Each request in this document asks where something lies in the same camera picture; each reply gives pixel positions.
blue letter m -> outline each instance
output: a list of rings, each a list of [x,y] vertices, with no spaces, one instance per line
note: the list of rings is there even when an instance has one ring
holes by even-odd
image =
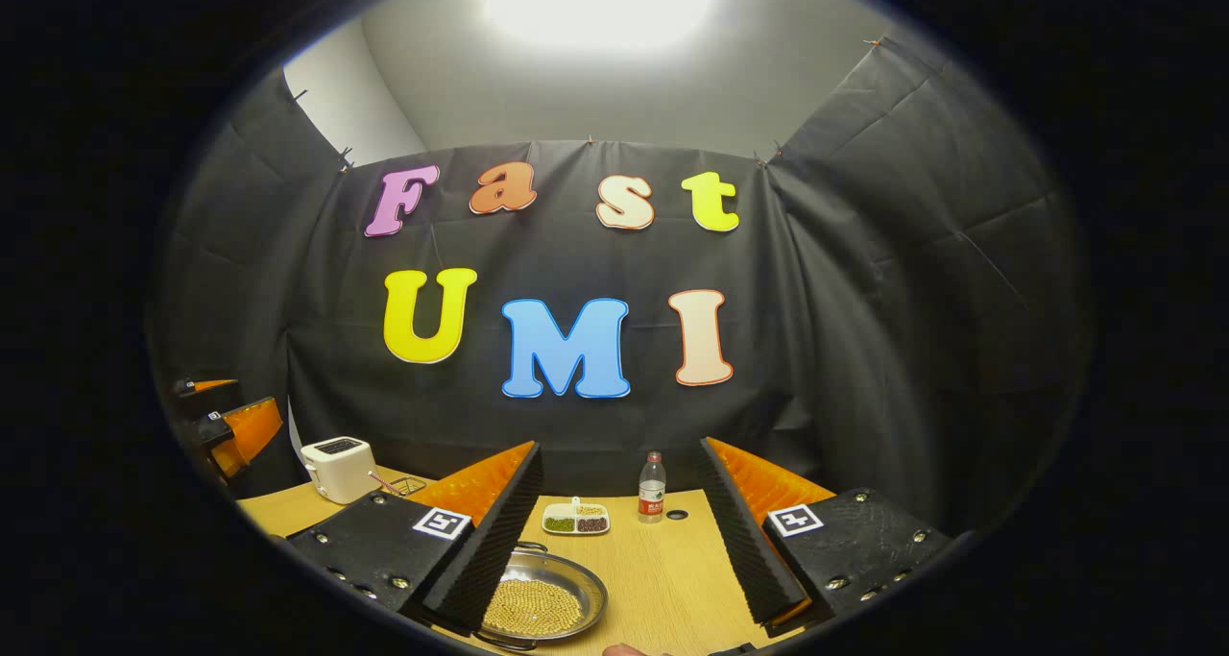
[[[580,361],[585,362],[584,376],[576,383],[580,397],[626,397],[632,392],[632,383],[623,380],[618,349],[627,302],[592,299],[580,308],[567,338],[546,302],[535,297],[505,302],[504,316],[512,323],[512,376],[504,383],[508,397],[541,397],[542,383],[533,376],[535,360],[557,394],[568,392]]]

metal pan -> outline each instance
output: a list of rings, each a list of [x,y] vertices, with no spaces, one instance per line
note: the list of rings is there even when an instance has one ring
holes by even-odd
[[[504,576],[499,581],[537,580],[563,587],[580,603],[580,619],[565,630],[547,635],[504,631],[483,623],[482,629],[473,633],[474,638],[510,651],[531,651],[540,641],[573,636],[594,627],[601,619],[602,613],[606,612],[608,597],[606,585],[597,579],[596,574],[571,560],[548,555],[547,548],[541,543],[519,542],[516,545],[541,552],[512,550],[508,566],[504,568]]]

white wall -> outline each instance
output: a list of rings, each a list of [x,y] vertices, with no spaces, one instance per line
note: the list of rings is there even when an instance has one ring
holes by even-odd
[[[290,95],[307,90],[299,104],[316,130],[338,152],[351,147],[353,165],[426,151],[371,58],[360,18],[304,49],[284,71]]]

ceiling light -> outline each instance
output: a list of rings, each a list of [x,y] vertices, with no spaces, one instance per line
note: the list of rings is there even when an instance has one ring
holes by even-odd
[[[487,18],[544,47],[666,47],[703,22],[709,0],[485,0]]]

small divided dish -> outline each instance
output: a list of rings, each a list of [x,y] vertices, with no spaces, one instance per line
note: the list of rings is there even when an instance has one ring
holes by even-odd
[[[611,528],[611,517],[605,504],[571,502],[548,504],[542,512],[542,531],[557,534],[599,534]]]

